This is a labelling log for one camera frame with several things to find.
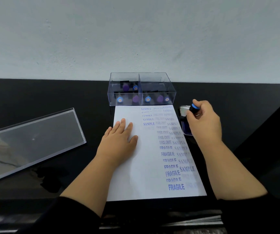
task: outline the white paper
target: white paper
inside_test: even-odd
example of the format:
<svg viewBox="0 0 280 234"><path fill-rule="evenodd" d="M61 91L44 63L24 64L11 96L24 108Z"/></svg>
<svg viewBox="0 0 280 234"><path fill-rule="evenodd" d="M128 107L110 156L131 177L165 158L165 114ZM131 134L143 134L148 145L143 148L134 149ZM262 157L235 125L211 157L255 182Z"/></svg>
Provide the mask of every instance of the white paper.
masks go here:
<svg viewBox="0 0 280 234"><path fill-rule="evenodd" d="M172 105L116 106L114 123L122 118L139 139L114 172L107 201L206 195Z"/></svg>

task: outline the black sleeve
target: black sleeve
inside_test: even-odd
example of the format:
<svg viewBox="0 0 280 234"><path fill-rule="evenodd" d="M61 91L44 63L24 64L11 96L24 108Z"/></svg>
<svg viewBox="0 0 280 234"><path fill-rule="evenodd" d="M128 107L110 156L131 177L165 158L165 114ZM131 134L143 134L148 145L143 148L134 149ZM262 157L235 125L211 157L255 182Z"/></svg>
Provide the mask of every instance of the black sleeve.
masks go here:
<svg viewBox="0 0 280 234"><path fill-rule="evenodd" d="M222 221L232 233L280 233L280 199L267 194L246 200L219 200Z"/></svg>
<svg viewBox="0 0 280 234"><path fill-rule="evenodd" d="M58 197L34 224L17 233L95 233L99 226L100 218L91 209L75 200Z"/></svg>

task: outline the person's left hand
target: person's left hand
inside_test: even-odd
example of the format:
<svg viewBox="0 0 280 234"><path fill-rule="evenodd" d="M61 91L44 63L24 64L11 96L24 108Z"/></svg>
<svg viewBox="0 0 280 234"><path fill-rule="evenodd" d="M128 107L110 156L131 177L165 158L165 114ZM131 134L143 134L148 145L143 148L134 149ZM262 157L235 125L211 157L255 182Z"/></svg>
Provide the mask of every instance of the person's left hand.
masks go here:
<svg viewBox="0 0 280 234"><path fill-rule="evenodd" d="M132 123L129 123L126 130L125 127L126 120L123 118L121 122L116 122L113 128L107 129L98 147L96 158L101 158L116 168L131 157L136 148L138 136L135 135L128 141Z"/></svg>

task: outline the clear plastic box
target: clear plastic box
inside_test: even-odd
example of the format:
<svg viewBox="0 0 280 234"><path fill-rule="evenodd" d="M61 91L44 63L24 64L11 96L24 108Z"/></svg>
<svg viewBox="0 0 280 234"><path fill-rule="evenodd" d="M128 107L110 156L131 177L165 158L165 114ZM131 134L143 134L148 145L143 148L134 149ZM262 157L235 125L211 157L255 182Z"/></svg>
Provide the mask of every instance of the clear plastic box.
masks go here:
<svg viewBox="0 0 280 234"><path fill-rule="evenodd" d="M0 178L86 143L74 109L0 129Z"/></svg>
<svg viewBox="0 0 280 234"><path fill-rule="evenodd" d="M164 73L111 73L110 106L173 104L176 90Z"/></svg>

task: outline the wall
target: wall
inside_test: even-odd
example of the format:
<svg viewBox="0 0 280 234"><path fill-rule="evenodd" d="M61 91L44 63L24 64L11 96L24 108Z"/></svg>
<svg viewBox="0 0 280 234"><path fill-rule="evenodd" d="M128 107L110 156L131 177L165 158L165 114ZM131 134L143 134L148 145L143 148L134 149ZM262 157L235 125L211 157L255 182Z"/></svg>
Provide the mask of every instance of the wall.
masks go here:
<svg viewBox="0 0 280 234"><path fill-rule="evenodd" d="M280 0L0 0L0 78L280 83Z"/></svg>

